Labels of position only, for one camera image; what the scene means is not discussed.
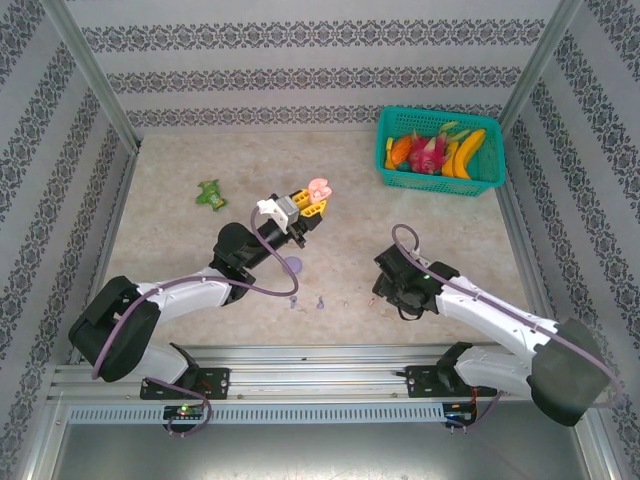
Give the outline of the pink earbud charging case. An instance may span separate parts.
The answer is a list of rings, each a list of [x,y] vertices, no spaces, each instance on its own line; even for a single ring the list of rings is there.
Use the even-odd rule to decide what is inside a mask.
[[[312,205],[327,200],[332,194],[332,188],[326,178],[314,178],[307,187],[309,193],[309,202]]]

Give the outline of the teal plastic basket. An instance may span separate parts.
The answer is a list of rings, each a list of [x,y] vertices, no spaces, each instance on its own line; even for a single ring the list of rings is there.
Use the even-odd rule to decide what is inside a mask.
[[[456,121],[462,129],[486,131],[485,141],[470,161],[468,180],[394,171],[385,167],[388,139],[397,139],[413,132],[433,136],[438,133],[441,125],[451,121]],[[375,165],[382,181],[391,187],[476,197],[488,189],[502,186],[506,175],[500,124],[487,116],[397,106],[386,107],[379,117],[375,153]]]

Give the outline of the orange toy fruit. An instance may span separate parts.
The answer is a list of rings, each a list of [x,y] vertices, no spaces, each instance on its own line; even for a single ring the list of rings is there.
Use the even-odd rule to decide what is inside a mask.
[[[413,137],[411,135],[406,135],[401,138],[396,139],[390,150],[390,159],[391,162],[398,166],[401,163],[405,162],[408,159],[408,156],[413,147]]]

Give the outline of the pink dragon fruit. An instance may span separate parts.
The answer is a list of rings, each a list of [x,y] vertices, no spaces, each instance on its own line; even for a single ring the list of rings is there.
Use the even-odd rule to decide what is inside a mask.
[[[411,134],[412,145],[407,157],[411,171],[418,174],[435,174],[449,160],[448,136],[446,132],[434,137]]]

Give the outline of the small circuit board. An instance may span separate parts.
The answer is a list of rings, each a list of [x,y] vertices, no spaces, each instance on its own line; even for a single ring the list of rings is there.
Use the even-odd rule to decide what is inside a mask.
[[[478,409],[475,402],[444,403],[445,423],[448,427],[469,427],[477,420]]]
[[[163,411],[163,419],[169,420],[185,420],[200,421],[204,417],[204,408],[201,404],[182,404],[180,406],[165,406]]]

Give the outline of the yellow banana bunch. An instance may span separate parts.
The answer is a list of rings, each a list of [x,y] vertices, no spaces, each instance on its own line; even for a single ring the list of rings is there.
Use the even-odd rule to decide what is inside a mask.
[[[465,137],[458,134],[447,147],[447,160],[441,168],[441,174],[448,178],[470,180],[468,165],[485,139],[485,129],[475,130]]]

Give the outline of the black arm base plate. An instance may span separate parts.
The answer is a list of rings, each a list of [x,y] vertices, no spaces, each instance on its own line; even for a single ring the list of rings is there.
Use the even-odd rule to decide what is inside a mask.
[[[200,368],[191,373],[186,372],[177,381],[176,386],[188,390],[188,393],[175,388],[162,386],[145,378],[140,387],[142,400],[195,400],[193,392],[208,400],[226,400],[230,386],[230,370],[228,368]]]
[[[405,378],[410,398],[471,397],[473,389],[480,398],[497,394],[494,388],[473,388],[450,366],[411,365],[396,375]]]

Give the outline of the aluminium table edge rail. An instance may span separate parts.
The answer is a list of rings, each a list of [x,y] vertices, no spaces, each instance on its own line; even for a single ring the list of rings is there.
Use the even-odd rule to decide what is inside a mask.
[[[531,240],[530,231],[522,215],[517,190],[513,186],[508,167],[505,167],[505,180],[496,190],[496,197],[529,310],[539,317],[564,323],[566,317],[558,316],[553,298],[549,295],[543,279],[536,245]]]
[[[74,223],[79,235],[74,244],[78,248],[78,265],[63,330],[66,364],[82,361],[82,355],[71,344],[69,331],[105,279],[137,159],[136,154],[131,154],[122,163],[113,164],[106,179],[81,201]]]

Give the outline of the aluminium extrusion mounting rail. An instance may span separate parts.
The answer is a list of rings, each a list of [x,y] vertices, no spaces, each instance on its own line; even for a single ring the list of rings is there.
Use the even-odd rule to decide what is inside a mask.
[[[230,369],[229,404],[418,402],[394,374],[435,364],[452,345],[187,346],[202,367]],[[140,376],[91,380],[90,364],[55,367],[46,404],[160,404],[141,401]]]

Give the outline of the aluminium frame post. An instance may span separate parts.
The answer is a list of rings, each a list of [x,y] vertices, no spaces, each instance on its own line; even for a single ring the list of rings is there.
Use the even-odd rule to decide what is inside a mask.
[[[39,0],[58,34],[73,56],[89,87],[103,107],[127,151],[137,154],[141,140],[97,61],[66,0]]]
[[[499,123],[504,137],[508,135],[518,115],[524,108],[531,91],[544,73],[554,50],[573,21],[582,2],[583,0],[559,0],[499,116]]]

